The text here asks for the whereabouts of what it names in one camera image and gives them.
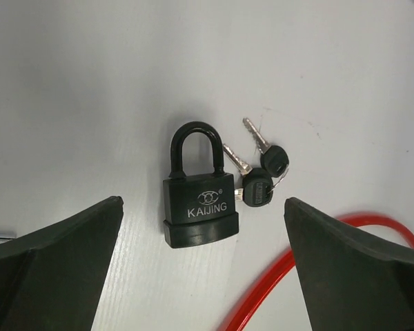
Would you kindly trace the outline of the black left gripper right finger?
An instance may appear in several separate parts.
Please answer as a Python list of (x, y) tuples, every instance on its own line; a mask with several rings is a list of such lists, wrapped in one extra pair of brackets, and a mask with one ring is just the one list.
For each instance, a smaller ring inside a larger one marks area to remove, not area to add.
[(414, 330), (414, 249), (295, 197), (284, 219), (313, 330)]

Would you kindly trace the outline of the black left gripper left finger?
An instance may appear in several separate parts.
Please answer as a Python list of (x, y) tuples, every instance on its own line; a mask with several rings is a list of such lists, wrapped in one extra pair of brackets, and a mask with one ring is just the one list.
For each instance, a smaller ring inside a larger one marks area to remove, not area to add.
[(123, 204), (109, 197), (0, 243), (0, 330), (91, 330)]

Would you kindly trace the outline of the red cable lock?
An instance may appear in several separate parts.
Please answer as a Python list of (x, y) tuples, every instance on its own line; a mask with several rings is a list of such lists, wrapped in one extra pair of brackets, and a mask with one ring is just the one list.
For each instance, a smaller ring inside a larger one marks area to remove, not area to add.
[[(402, 223), (377, 212), (355, 212), (337, 217), (354, 227), (383, 226), (396, 231), (414, 249), (414, 234)], [(234, 305), (218, 330), (243, 330), (275, 286), (295, 267), (292, 250), (287, 248), (260, 274)]]

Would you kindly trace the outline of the black-headed key bunch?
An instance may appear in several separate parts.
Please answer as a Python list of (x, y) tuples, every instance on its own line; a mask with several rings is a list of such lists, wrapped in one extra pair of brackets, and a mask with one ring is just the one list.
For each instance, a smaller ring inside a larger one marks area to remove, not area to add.
[(274, 190), (285, 178), (290, 161), (285, 149), (263, 138), (248, 117), (243, 119), (243, 125), (252, 134), (260, 152), (260, 166), (252, 167), (226, 144), (223, 145), (223, 151), (241, 175), (241, 187), (235, 189), (235, 199), (248, 207), (258, 208), (272, 201)]

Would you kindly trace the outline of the black Kaijing padlock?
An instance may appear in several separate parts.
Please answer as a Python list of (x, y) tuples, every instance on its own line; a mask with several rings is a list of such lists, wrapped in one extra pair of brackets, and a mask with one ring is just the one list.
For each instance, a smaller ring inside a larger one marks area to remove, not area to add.
[[(183, 169), (183, 146), (193, 133), (204, 134), (213, 152), (212, 173), (188, 176)], [(170, 174), (163, 181), (164, 236), (173, 249), (220, 241), (239, 232), (235, 209), (235, 180), (224, 171), (223, 143), (211, 125), (191, 121), (180, 127), (170, 145)]]

